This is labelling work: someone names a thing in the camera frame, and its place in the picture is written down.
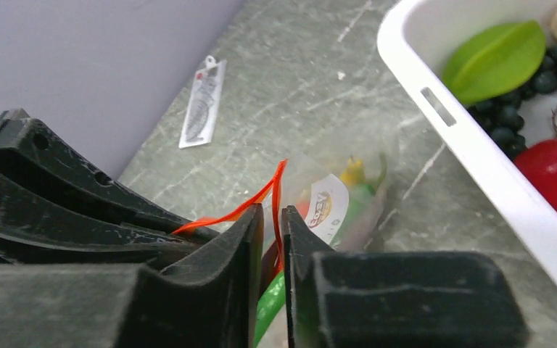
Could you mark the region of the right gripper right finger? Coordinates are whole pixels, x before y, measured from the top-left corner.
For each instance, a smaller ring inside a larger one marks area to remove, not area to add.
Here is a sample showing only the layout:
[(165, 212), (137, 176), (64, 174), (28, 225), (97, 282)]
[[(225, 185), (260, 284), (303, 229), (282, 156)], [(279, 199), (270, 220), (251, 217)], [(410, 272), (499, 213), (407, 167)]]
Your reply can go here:
[(291, 347), (525, 347), (506, 277), (477, 252), (338, 252), (282, 212)]

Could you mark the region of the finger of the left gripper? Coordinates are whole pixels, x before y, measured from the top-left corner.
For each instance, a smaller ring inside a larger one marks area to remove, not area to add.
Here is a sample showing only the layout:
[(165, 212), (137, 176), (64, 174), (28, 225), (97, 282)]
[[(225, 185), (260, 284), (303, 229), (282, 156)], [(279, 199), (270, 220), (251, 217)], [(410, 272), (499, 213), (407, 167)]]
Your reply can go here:
[(0, 174), (0, 263), (143, 263), (163, 268), (201, 245), (66, 210)]
[(201, 243), (216, 232), (176, 234), (185, 220), (113, 180), (23, 109), (0, 115), (0, 174), (66, 210), (119, 226)]

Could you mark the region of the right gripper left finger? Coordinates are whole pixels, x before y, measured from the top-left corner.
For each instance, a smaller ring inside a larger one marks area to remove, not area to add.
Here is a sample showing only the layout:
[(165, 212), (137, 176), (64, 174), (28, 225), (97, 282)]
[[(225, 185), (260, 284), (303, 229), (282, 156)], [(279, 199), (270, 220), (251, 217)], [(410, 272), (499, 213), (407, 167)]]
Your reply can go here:
[(0, 265), (0, 347), (251, 347), (263, 209), (161, 271)]

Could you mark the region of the clear zip top bag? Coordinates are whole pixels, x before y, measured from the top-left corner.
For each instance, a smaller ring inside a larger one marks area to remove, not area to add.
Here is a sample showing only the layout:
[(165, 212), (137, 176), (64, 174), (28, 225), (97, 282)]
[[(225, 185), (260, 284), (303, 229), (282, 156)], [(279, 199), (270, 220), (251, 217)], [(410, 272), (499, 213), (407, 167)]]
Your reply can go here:
[(223, 217), (201, 217), (176, 229), (193, 234), (219, 223), (234, 224), (254, 203), (263, 208), (263, 253), (254, 347), (287, 347), (283, 265), (275, 238), (281, 210), (295, 207), (311, 232), (339, 251), (364, 249), (384, 212), (389, 174), (398, 154), (389, 140), (331, 141), (281, 161), (257, 193)]

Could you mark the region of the yellow toy chili pepper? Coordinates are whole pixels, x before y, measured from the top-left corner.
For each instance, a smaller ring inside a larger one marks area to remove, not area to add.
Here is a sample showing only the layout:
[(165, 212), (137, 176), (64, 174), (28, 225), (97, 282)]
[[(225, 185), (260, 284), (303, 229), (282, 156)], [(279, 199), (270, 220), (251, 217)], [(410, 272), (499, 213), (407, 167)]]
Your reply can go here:
[(347, 167), (339, 175), (339, 179), (345, 185), (354, 186), (366, 181), (366, 174), (363, 160), (350, 156)]

